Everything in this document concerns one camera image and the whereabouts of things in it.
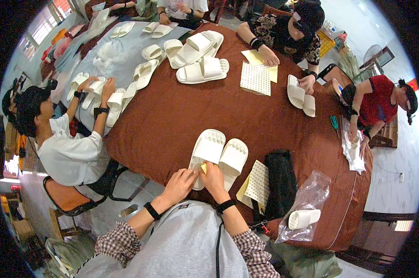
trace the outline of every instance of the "checkered sleeve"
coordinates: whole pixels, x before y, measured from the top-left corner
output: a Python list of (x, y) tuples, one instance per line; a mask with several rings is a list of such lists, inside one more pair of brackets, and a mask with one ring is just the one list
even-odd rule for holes
[(117, 226), (95, 243), (95, 254), (104, 254), (116, 259), (124, 268), (140, 251), (140, 239), (133, 227), (117, 221)]
[(233, 241), (239, 248), (252, 278), (280, 278), (279, 273), (268, 261), (271, 259), (271, 254), (263, 251), (266, 243), (254, 232), (248, 230), (235, 235)]

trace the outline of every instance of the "yellow crate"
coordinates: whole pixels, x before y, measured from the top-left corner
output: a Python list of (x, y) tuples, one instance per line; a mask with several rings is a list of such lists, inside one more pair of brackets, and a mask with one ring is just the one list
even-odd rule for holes
[(335, 41), (331, 40), (327, 35), (324, 34), (321, 30), (318, 32), (319, 39), (321, 39), (321, 53), (319, 57), (325, 55), (325, 53), (329, 52), (335, 46)]

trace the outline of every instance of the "scissors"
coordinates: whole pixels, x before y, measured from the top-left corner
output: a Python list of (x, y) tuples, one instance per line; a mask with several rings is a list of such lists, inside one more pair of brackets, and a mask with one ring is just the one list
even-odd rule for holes
[(336, 116), (331, 116), (330, 117), (330, 121), (331, 121), (331, 125), (333, 125), (333, 128), (335, 129), (335, 131), (336, 131), (336, 135), (338, 136), (338, 138), (340, 139), (340, 137), (339, 137), (339, 133), (338, 133), (338, 120), (336, 119)]

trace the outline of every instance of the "white t-shirt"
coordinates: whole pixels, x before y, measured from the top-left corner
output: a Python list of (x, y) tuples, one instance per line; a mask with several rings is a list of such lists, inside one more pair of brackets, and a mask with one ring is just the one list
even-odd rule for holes
[(163, 7), (167, 9), (167, 13), (170, 17), (177, 18), (177, 19), (186, 19), (186, 13), (182, 13), (178, 8), (177, 5), (180, 3), (185, 3), (188, 8), (195, 10), (199, 10), (201, 12), (208, 11), (208, 3), (206, 0), (158, 0), (157, 1), (157, 8)]
[(69, 134), (69, 116), (49, 120), (53, 136), (37, 147), (46, 172), (54, 181), (64, 186), (78, 186), (82, 182), (96, 182), (105, 172), (109, 156), (103, 146), (101, 136), (92, 131), (84, 137)]

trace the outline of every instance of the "red sign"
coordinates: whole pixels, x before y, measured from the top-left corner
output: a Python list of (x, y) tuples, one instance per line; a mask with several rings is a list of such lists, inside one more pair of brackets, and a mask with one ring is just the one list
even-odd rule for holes
[(418, 86), (418, 82), (416, 81), (416, 78), (407, 82), (407, 85), (411, 86), (413, 88), (413, 91), (418, 91), (419, 90), (419, 86)]

